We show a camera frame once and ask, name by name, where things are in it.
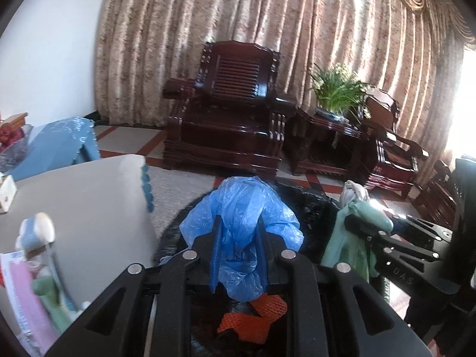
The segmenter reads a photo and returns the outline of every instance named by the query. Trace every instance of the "curtain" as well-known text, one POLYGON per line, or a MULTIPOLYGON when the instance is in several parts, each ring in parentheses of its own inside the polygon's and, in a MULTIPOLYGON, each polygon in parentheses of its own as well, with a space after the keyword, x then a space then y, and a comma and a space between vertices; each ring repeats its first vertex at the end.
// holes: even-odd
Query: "curtain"
POLYGON ((98 111, 111 124, 165 125, 172 106, 161 97, 165 81, 195 77, 204 42, 234 39, 281 53, 277 87, 295 94, 301 107, 316 103, 307 74, 314 63, 348 65, 400 103, 398 133, 438 155, 434 135, 449 128, 450 118, 434 107, 451 108, 458 74, 454 52, 463 49, 464 39, 448 27, 450 8, 436 5, 432 0, 105 0, 96 59, 98 111), (427 122, 432 116, 439 122, 427 122))

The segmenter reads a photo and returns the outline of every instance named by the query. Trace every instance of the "pink paper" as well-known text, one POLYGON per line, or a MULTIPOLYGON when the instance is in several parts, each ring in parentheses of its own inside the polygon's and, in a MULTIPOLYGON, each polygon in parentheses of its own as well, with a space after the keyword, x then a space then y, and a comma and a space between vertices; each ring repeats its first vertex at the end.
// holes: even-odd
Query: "pink paper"
POLYGON ((41 354, 44 355, 56 342, 59 335, 51 324, 51 320, 40 298, 33 292, 33 278, 26 263, 10 263, 10 273, 18 302, 21 305, 32 335, 40 346, 41 354))

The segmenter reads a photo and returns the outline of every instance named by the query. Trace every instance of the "green plant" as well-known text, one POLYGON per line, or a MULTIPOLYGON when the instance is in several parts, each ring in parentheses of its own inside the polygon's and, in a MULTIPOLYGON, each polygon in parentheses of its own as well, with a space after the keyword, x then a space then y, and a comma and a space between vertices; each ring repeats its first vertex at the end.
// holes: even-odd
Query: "green plant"
POLYGON ((363 94, 368 84, 360 81, 355 72, 350 72, 345 65, 339 63, 327 69, 322 69, 317 64, 314 66, 315 69, 309 71, 311 89, 314 90, 320 107, 342 115, 364 105, 363 94))

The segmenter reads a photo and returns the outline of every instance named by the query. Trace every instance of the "dark red wooden chair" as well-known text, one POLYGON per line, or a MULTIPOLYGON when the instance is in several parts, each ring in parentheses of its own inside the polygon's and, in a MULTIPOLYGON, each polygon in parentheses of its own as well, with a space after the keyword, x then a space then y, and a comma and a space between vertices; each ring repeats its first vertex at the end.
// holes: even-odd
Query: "dark red wooden chair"
POLYGON ((164 167, 180 162, 247 169, 273 179, 296 97, 277 94, 279 53, 256 44, 206 43, 197 79, 171 79, 164 167))
POLYGON ((417 160, 426 160, 428 153, 396 133, 398 103, 387 92, 373 88, 366 97, 372 118, 360 119, 362 139, 351 163, 354 180, 368 189, 400 191, 405 200, 418 173, 417 160))
POLYGON ((433 167, 435 176, 424 187, 419 187, 420 194, 413 201, 422 219, 452 229, 455 222, 456 200, 455 185, 448 165, 439 160, 433 167))

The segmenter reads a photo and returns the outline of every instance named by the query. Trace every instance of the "box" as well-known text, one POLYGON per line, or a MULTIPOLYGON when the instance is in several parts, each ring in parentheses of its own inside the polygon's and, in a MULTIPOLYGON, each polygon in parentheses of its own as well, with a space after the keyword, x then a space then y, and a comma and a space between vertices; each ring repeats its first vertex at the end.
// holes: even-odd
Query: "box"
POLYGON ((0 179, 0 213, 8 212, 16 194, 17 186, 13 177, 2 176, 0 179))

